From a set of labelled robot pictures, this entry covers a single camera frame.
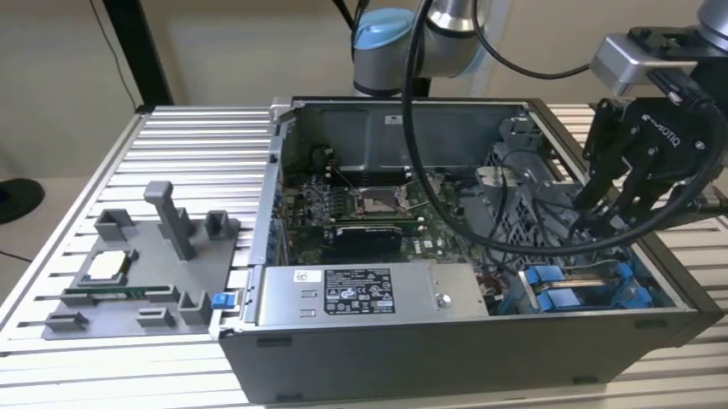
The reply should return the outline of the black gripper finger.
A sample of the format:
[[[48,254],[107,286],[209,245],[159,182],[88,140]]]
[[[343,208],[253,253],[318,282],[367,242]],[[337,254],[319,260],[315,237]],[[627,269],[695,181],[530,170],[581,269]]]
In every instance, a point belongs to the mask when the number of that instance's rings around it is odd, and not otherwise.
[[[601,99],[596,104],[595,118],[587,138],[583,158],[589,163],[588,183],[573,200],[575,210],[591,210],[612,190],[613,181],[627,171],[623,162],[621,125],[625,104]]]
[[[653,160],[640,160],[633,166],[623,184],[621,193],[609,210],[612,227],[636,227],[653,215],[652,207],[660,197],[660,182],[651,180]]]

